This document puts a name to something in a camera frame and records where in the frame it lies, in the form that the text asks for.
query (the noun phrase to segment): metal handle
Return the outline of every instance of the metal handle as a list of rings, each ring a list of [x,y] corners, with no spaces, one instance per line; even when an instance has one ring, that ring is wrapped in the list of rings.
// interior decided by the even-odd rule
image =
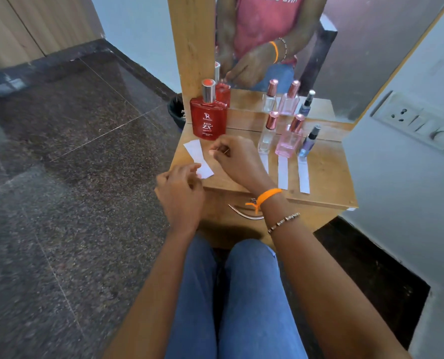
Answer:
[[[257,202],[257,199],[250,199],[250,201],[253,203],[253,204],[255,204],[256,202]],[[246,218],[246,219],[250,219],[250,220],[262,220],[263,218],[264,218],[264,216],[263,215],[247,215],[247,214],[244,214],[244,213],[242,213],[241,211],[238,211],[234,206],[232,206],[232,205],[230,205],[230,204],[228,204],[230,207],[231,207],[231,209],[233,210],[233,211],[235,211],[238,215],[240,215],[240,216],[242,216],[242,217],[244,217],[244,218]]]

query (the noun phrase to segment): perfume bottle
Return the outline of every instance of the perfume bottle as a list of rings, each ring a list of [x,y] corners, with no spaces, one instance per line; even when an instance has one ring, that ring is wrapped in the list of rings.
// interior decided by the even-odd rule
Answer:
[[[263,97],[263,107],[262,112],[271,112],[277,107],[277,102],[275,99],[275,95],[277,94],[277,85],[279,84],[279,81],[276,79],[270,80],[268,82],[268,89],[267,94],[264,94]]]
[[[275,153],[279,156],[290,158],[298,144],[302,139],[302,124],[305,117],[302,114],[297,114],[293,117],[292,123],[287,125],[285,131],[280,136],[279,143]]]
[[[220,83],[220,63],[215,62],[215,99],[230,107],[230,85]]]
[[[202,96],[190,100],[194,135],[204,140],[216,140],[225,134],[227,105],[215,100],[215,80],[202,81]]]
[[[300,97],[297,96],[298,89],[300,88],[300,82],[294,80],[289,88],[288,93],[285,93],[280,100],[279,114],[293,116],[295,109],[297,109],[298,101]]]
[[[260,135],[260,140],[258,140],[258,151],[261,154],[267,154],[270,152],[270,146],[272,145],[272,140],[275,136],[275,127],[277,126],[278,118],[279,113],[277,111],[271,111],[268,114],[267,123]]]
[[[321,127],[319,124],[316,124],[314,126],[312,132],[310,132],[310,134],[303,141],[302,148],[300,149],[300,152],[298,153],[299,157],[307,157],[311,148],[315,144],[315,139],[317,138],[318,132],[320,132],[320,129],[321,129]]]
[[[302,106],[300,107],[300,110],[298,111],[300,114],[303,114],[305,117],[309,115],[310,112],[310,105],[313,101],[313,96],[315,96],[315,91],[310,90],[309,95],[307,98],[305,98],[305,102],[303,102]]]

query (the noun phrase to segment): wooden table top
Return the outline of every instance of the wooden table top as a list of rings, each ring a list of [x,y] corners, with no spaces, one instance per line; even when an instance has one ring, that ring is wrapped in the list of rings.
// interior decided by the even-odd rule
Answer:
[[[260,132],[230,128],[227,128],[227,134],[250,138],[255,145],[258,144],[260,137]],[[172,166],[193,162],[183,144],[196,138],[192,132],[192,125],[186,123],[172,160]],[[228,190],[248,194],[248,191],[230,179],[219,163],[208,154],[212,141],[200,139],[200,143],[205,161],[214,172],[213,176],[203,180],[203,186],[207,189]],[[297,156],[292,156],[289,159],[289,189],[284,190],[287,199],[292,202],[335,209],[358,207],[345,152],[340,142],[317,139],[307,160],[309,165],[310,194],[300,193]],[[275,154],[274,148],[269,154],[269,175],[273,181],[278,182],[278,156]]]

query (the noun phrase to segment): left hand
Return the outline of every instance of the left hand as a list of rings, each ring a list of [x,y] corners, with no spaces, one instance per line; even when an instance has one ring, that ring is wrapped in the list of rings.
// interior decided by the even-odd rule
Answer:
[[[200,222],[205,192],[196,174],[199,167],[175,166],[157,176],[155,193],[174,232],[193,234]]]
[[[255,47],[227,73],[225,80],[237,87],[251,88],[265,77],[268,67],[275,60],[275,55],[275,49],[270,43]]]

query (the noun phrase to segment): rose gold bottle cap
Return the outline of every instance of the rose gold bottle cap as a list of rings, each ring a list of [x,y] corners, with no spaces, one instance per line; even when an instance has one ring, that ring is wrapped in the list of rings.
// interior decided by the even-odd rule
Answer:
[[[303,121],[305,116],[303,114],[296,114],[293,117],[292,123],[290,124],[290,132],[295,132],[300,134],[302,131]]]
[[[202,81],[202,98],[205,103],[215,102],[215,80],[204,79]]]
[[[270,82],[268,82],[267,96],[275,97],[275,95],[277,94],[277,85],[278,84],[279,84],[279,81],[277,79],[271,79]]]
[[[215,83],[219,83],[220,80],[220,63],[215,62],[215,75],[214,75]]]
[[[300,88],[300,82],[297,80],[294,80],[289,88],[289,92],[287,93],[287,97],[294,98],[297,95],[299,88]]]
[[[272,111],[268,114],[267,123],[265,127],[269,130],[274,130],[277,126],[277,119],[279,118],[279,113],[277,111]]]

